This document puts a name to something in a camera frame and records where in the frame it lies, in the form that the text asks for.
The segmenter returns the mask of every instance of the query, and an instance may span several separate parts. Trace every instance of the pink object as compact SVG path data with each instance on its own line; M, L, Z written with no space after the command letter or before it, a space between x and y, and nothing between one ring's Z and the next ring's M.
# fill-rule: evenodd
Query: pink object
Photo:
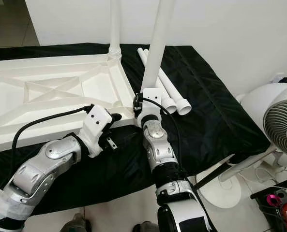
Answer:
M281 199L273 194L267 196L267 203L273 207L279 207L282 204Z

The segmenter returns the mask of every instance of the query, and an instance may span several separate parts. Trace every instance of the white wall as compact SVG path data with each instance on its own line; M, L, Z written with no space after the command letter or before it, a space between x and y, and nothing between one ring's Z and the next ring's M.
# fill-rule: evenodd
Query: white wall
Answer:
M122 1L122 43L148 44L157 0ZM109 42L109 0L26 0L41 45ZM233 95L287 74L287 0L177 0L168 45L192 45Z

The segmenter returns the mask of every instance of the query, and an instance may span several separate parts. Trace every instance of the black fabric sheet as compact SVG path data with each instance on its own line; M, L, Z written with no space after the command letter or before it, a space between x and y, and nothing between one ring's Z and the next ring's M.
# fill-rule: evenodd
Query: black fabric sheet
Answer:
M122 66L134 92L140 91L144 66L137 48L146 45L122 44ZM107 44L70 44L0 49L0 60L107 53ZM269 141L240 104L233 98L208 63L191 46L167 46L162 68L192 111L174 113L182 137L182 165L188 175L197 174L231 154L236 161L261 153ZM177 151L172 123L162 115L162 124ZM142 146L142 131L134 126L112 130L119 146L116 152L84 157L82 162L61 175L35 208L34 214L106 202L153 184ZM37 153L41 145L18 149L17 165ZM7 176L11 151L0 152L0 182Z

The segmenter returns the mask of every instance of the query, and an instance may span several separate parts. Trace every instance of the floor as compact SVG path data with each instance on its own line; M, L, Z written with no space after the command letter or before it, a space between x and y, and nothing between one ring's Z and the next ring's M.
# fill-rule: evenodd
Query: floor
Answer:
M0 47L39 46L24 0L0 5Z
M39 46L35 30L24 0L3 0L0 5L0 47ZM252 169L243 173L252 176ZM231 209L220 209L203 203L219 232L268 232L270 226L257 203L249 196L265 188L262 184L245 181L237 176L242 186L242 199ZM145 220L157 222L155 186L142 191L100 203L56 213L30 217L24 232L58 232L75 213L82 213L92 222L93 232L130 232L132 227Z

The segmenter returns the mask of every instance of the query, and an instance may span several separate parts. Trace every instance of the white pvc pipe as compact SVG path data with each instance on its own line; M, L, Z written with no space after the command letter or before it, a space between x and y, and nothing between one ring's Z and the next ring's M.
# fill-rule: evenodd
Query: white pvc pipe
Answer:
M146 56L146 54L144 53L141 47L138 48L137 51L142 60L142 63L144 64L144 66L146 66L148 57ZM177 110L177 106L174 100L169 97L164 85L162 84L159 78L156 79L155 87L160 88L162 90L162 106L165 107L166 110L169 111L169 113L171 114L174 113Z
M111 32L109 57L121 58L120 48L121 3L120 0L111 0Z
M224 182L226 180L228 180L229 178L231 178L232 176L234 176L235 174L239 173L241 170L251 166L252 164L256 163L257 161L261 160L262 158L264 158L265 156L269 155L270 153L274 152L276 150L276 147L274 144L271 144L268 149L263 152L260 153L258 155L254 155L254 156L249 156L248 158L246 158L244 161L237 163L236 165L232 166L231 168L229 168L228 170L226 170L225 172L223 172L220 176L219 176L219 180L221 182Z
M159 68L163 58L167 32L173 14L175 0L160 0L157 16L154 24L152 42L150 45L150 56L144 71L141 92L145 88L155 87Z
M150 57L148 49L144 49L144 53L148 55L148 57ZM175 88L175 86L172 84L168 76L164 73L164 71L161 68L158 71L158 77L165 86L169 96L175 101L179 115L185 115L189 113L192 110L190 103L188 102L187 99L184 99L182 97L182 95Z

